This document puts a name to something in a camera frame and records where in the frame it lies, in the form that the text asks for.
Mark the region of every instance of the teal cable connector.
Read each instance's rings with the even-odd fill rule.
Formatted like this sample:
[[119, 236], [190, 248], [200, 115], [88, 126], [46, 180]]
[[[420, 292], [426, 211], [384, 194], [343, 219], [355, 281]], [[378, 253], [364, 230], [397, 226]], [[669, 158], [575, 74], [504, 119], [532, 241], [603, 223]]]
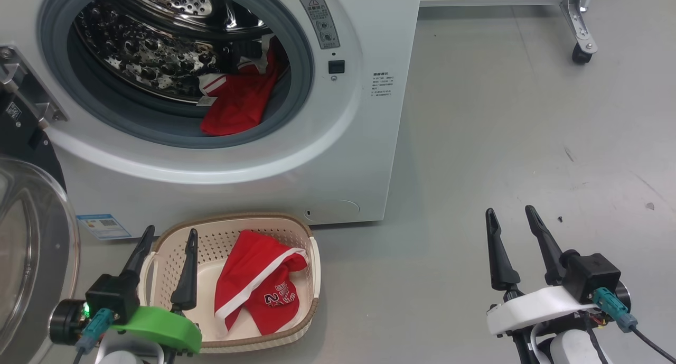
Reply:
[[592, 301], [606, 314], [610, 315], [611, 318], [615, 319], [622, 332], [629, 333], [632, 331], [630, 327], [638, 325], [638, 320], [630, 314], [627, 306], [605, 287], [599, 287], [594, 290]]
[[89, 354], [96, 342], [99, 341], [101, 335], [108, 331], [108, 328], [115, 321], [114, 313], [109, 309], [101, 309], [94, 315], [94, 318], [89, 321], [87, 327], [82, 330], [82, 338], [75, 343], [77, 351], [82, 350], [84, 354]]

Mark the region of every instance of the blue and white sticker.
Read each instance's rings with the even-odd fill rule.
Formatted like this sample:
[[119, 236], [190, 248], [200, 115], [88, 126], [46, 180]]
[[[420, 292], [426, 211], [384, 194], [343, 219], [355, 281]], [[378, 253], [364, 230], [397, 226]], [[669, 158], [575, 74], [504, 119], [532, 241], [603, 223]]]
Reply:
[[78, 215], [77, 218], [99, 240], [133, 238], [111, 214]]

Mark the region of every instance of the green light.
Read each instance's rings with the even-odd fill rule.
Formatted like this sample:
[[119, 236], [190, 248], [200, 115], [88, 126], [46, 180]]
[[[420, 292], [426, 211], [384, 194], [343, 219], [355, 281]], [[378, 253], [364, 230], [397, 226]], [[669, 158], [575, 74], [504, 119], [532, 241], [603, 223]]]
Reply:
[[85, 318], [89, 319], [89, 316], [91, 314], [89, 313], [89, 303], [85, 302], [84, 305], [82, 306], [82, 315], [84, 315]]

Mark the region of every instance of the green bracket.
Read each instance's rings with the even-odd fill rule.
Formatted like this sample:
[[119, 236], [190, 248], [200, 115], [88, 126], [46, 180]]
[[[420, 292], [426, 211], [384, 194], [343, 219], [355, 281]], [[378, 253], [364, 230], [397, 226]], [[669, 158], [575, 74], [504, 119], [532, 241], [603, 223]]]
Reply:
[[126, 331], [176, 349], [199, 353], [202, 334], [195, 323], [185, 316], [174, 314], [159, 307], [138, 308], [126, 325], [112, 325], [112, 330]]

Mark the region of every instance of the basket handle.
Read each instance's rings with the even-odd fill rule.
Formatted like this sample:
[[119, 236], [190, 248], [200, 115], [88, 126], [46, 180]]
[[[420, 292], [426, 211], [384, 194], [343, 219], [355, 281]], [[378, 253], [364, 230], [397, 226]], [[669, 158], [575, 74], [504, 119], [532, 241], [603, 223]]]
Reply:
[[312, 256], [312, 279], [314, 280], [314, 297], [319, 297], [319, 288], [322, 286], [322, 264], [319, 261], [319, 246], [313, 236], [309, 237], [312, 243], [312, 249], [309, 253]]
[[[140, 301], [141, 306], [150, 306], [150, 303], [148, 299], [146, 299], [145, 292], [146, 292], [146, 287], [147, 287], [147, 281], [148, 281], [148, 272], [150, 271], [150, 267], [155, 263], [157, 253], [155, 251], [151, 251], [150, 254], [143, 260], [143, 265], [140, 267], [140, 273], [138, 273], [138, 286], [137, 286], [137, 293], [138, 293], [138, 301]], [[150, 299], [155, 298], [155, 285], [157, 284], [157, 270], [153, 270], [153, 279], [151, 282], [151, 287], [150, 287]]]

